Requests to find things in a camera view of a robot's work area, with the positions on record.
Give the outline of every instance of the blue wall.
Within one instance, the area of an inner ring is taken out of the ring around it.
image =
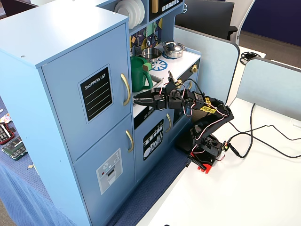
[[[256,0],[242,30],[301,46],[301,0]]]

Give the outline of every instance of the white plate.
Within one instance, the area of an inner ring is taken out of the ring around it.
[[[140,8],[140,20],[139,20],[139,23],[138,24],[141,24],[143,19],[144,19],[144,16],[145,16],[145,9],[144,9],[144,5],[142,3],[141,0],[134,0],[135,2],[137,2],[139,8]]]
[[[135,0],[123,0],[123,1],[128,2],[129,4],[131,4],[134,7],[135,13],[136,13],[136,23],[135,23],[135,27],[136,27],[139,24],[140,15],[141,15],[140,7],[138,6],[138,3],[135,2]]]
[[[129,13],[128,28],[133,29],[136,24],[136,13],[135,13],[134,6],[132,4],[129,4],[129,2],[123,0],[117,3],[114,12],[118,13],[118,10],[121,8],[124,8],[128,11]]]
[[[128,12],[128,10],[126,8],[119,8],[117,11],[119,14],[122,14],[124,16],[128,16],[130,17],[130,13]]]

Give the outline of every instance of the green pitcher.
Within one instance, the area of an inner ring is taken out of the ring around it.
[[[151,89],[153,87],[150,74],[143,70],[143,65],[145,63],[146,60],[141,57],[131,57],[132,91],[134,93],[140,92],[143,89]],[[148,86],[145,86],[145,78],[149,83]]]

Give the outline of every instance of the robotic arm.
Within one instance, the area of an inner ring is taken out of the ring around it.
[[[199,165],[199,169],[206,173],[218,156],[221,155],[224,144],[221,144],[212,135],[219,127],[234,119],[228,106],[217,99],[205,96],[204,93],[190,92],[189,90],[177,90],[177,82],[169,73],[169,83],[165,88],[154,88],[134,96],[134,103],[153,107],[155,110],[163,109],[188,109],[203,111],[206,116],[194,123],[190,130],[190,154],[189,158]]]

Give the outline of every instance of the cabinet door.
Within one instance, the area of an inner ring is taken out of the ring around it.
[[[74,163],[95,226],[114,213],[135,185],[134,152],[128,152],[132,145],[131,119],[125,118]]]
[[[191,79],[197,81],[198,73],[194,73],[190,76]],[[196,91],[196,85],[193,81],[188,80],[184,83],[186,89],[189,89],[191,92]],[[184,115],[183,109],[172,110],[169,113],[173,119],[173,126],[171,131],[169,132],[168,142],[171,143],[177,137],[177,135],[181,132],[181,130],[186,126],[186,124],[190,121],[190,117]]]
[[[194,81],[197,81],[197,77],[198,77],[198,73],[193,73],[193,74],[190,76],[190,79],[193,79]],[[194,83],[193,81],[187,80],[187,81],[184,82],[184,85],[185,85],[186,89],[189,89],[191,92],[192,92],[192,91],[196,91],[196,90],[195,90],[196,85],[195,85],[195,83]]]
[[[135,130],[135,177],[142,179],[168,150],[169,110],[154,111]]]
[[[131,111],[127,46],[123,24],[42,66],[73,162]]]

